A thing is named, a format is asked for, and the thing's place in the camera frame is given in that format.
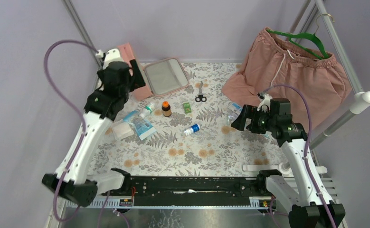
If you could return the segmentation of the clear bag teal strip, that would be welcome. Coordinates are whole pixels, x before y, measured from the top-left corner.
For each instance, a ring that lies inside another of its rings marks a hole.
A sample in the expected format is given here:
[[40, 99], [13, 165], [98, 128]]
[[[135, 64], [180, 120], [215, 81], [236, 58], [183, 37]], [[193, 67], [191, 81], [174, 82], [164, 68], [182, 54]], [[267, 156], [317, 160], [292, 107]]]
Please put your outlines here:
[[227, 112], [227, 124], [231, 125], [240, 115], [239, 111], [233, 111], [228, 109]]

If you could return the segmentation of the pink medicine kit case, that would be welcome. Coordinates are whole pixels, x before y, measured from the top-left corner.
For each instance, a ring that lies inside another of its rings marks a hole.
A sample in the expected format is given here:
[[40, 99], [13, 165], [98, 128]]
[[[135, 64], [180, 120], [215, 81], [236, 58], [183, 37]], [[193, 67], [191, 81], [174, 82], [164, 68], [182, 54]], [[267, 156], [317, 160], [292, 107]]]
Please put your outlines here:
[[175, 58], [163, 59], [142, 66], [136, 58], [129, 43], [119, 45], [118, 49], [124, 61], [129, 63], [133, 60], [141, 73], [140, 79], [144, 80], [145, 86], [135, 89], [132, 95], [138, 100], [144, 100], [150, 96], [162, 97], [178, 92], [189, 85], [188, 76], [181, 63]]

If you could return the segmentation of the white bottle green label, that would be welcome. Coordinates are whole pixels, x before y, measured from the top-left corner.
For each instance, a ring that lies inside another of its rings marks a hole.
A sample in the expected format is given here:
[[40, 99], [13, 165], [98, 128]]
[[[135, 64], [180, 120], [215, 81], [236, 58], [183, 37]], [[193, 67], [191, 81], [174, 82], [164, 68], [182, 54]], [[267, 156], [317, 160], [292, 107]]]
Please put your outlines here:
[[149, 116], [156, 108], [156, 105], [154, 102], [150, 102], [148, 103], [140, 112], [139, 112], [139, 116], [141, 118], [145, 118], [147, 116]]

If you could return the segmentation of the brown bottle orange cap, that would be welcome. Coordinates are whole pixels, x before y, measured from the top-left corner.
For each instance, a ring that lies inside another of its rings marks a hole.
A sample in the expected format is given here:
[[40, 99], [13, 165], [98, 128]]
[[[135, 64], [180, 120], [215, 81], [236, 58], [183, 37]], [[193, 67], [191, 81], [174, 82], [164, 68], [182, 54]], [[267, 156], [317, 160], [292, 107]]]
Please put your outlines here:
[[172, 112], [171, 112], [171, 106], [168, 101], [163, 101], [162, 106], [161, 106], [162, 114], [165, 117], [170, 117]]

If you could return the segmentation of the black handled scissors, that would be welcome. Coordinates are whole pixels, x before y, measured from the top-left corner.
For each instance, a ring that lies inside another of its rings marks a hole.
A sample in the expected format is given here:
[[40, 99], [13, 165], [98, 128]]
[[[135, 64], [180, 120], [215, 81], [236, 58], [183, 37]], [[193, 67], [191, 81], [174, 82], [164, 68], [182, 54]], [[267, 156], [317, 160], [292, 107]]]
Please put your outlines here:
[[199, 102], [206, 102], [207, 101], [207, 98], [205, 97], [205, 95], [203, 94], [202, 92], [202, 88], [203, 88], [203, 81], [200, 82], [199, 84], [199, 87], [198, 87], [198, 95], [195, 97], [195, 102], [199, 103]]

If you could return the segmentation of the blue white pouch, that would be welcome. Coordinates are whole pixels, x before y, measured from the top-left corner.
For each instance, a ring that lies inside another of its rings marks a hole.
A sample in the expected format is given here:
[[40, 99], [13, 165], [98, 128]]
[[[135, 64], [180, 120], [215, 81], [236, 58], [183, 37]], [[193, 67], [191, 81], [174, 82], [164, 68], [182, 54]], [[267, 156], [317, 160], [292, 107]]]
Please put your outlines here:
[[155, 127], [148, 120], [140, 117], [138, 111], [130, 112], [123, 118], [123, 121], [135, 129], [136, 134], [141, 141], [157, 132]]

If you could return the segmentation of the small green box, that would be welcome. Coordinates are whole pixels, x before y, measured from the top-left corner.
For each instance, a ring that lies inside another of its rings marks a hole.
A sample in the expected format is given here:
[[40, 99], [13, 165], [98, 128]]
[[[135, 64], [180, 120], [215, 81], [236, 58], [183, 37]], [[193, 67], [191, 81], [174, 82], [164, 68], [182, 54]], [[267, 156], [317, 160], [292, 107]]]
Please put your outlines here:
[[184, 113], [185, 114], [190, 114], [192, 112], [191, 106], [190, 106], [190, 103], [189, 102], [183, 103], [182, 104], [182, 107], [184, 109]]

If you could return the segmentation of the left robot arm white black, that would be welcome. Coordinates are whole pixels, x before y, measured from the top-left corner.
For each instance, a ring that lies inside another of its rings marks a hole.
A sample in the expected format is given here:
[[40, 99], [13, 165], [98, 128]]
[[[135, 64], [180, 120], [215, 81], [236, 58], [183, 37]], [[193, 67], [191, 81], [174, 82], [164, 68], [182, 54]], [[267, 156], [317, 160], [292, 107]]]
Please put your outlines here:
[[81, 207], [89, 206], [97, 195], [114, 190], [125, 195], [131, 188], [131, 175], [118, 168], [89, 175], [93, 155], [106, 130], [123, 110], [129, 93], [144, 86], [135, 59], [125, 62], [119, 49], [104, 53], [102, 68], [97, 72], [102, 87], [87, 98], [84, 111], [78, 113], [82, 124], [66, 157], [54, 173], [47, 173], [43, 185]]

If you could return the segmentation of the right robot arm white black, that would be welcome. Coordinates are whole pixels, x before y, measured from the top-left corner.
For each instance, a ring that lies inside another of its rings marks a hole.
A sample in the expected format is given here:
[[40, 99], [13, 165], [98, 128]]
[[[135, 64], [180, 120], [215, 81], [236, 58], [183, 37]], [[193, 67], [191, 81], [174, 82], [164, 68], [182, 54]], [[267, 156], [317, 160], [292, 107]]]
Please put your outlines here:
[[336, 228], [341, 224], [344, 206], [335, 203], [326, 190], [310, 153], [308, 134], [300, 123], [293, 122], [288, 99], [274, 98], [258, 107], [244, 105], [231, 126], [258, 134], [270, 132], [286, 155], [297, 190], [277, 170], [260, 171], [262, 179], [256, 182], [256, 190], [276, 197], [288, 213], [290, 227]]

